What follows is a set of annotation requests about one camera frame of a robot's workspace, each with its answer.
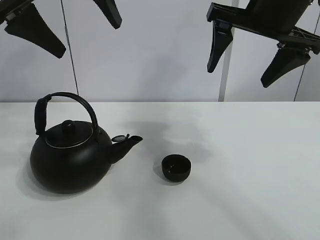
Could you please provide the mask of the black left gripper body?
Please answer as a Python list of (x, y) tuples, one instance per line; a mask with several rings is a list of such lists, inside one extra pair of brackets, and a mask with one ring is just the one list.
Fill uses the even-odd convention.
[(1, 0), (0, 1), (0, 23), (2, 24), (6, 20), (6, 16), (20, 9), (24, 6), (28, 6), (34, 0)]

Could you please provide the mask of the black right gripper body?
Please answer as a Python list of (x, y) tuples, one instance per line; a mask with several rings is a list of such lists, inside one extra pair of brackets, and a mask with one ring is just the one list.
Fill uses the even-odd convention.
[(206, 14), (208, 22), (220, 21), (292, 48), (320, 53), (320, 37), (296, 27), (312, 0), (251, 0), (246, 8), (212, 2)]

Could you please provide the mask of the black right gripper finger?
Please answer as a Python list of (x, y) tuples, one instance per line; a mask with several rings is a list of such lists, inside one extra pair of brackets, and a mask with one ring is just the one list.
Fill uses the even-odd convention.
[(262, 86), (268, 88), (283, 75), (307, 64), (310, 59), (309, 51), (305, 49), (279, 49), (260, 79)]
[(233, 41), (232, 26), (221, 21), (212, 22), (212, 44), (207, 72), (213, 73), (225, 50)]

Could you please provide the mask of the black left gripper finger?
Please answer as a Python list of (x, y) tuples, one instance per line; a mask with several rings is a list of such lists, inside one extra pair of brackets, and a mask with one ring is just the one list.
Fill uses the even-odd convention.
[(29, 41), (58, 59), (65, 54), (66, 47), (43, 20), (33, 2), (9, 13), (4, 22), (7, 34)]
[(121, 27), (122, 17), (114, 0), (94, 0), (94, 3), (99, 7), (114, 29)]

